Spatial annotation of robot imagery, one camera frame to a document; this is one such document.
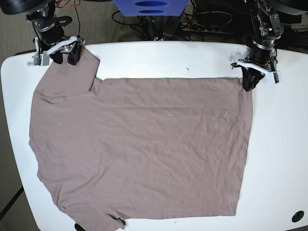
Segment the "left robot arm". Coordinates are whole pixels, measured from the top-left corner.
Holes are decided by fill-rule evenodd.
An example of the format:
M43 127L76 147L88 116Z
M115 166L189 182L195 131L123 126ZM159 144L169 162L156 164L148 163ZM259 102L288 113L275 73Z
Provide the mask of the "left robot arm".
M243 37L247 46L246 57L232 63L232 68L241 68L243 88L249 92L264 78L269 77L275 84L281 81L277 70L277 49L274 48L284 28L280 13L298 16L308 12L305 0L257 0L251 12L253 33Z

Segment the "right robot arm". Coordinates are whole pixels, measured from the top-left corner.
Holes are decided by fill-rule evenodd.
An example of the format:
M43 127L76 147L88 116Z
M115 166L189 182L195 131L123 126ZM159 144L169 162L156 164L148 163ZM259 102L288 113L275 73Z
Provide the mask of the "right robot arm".
M80 59L84 39L80 35L67 36L63 27L72 22L70 16L58 17L55 9L58 0L2 0L0 8L7 15L24 15L32 24L36 36L33 42L36 53L33 55L33 65L46 66L52 59L62 64L63 55L67 62L76 65Z

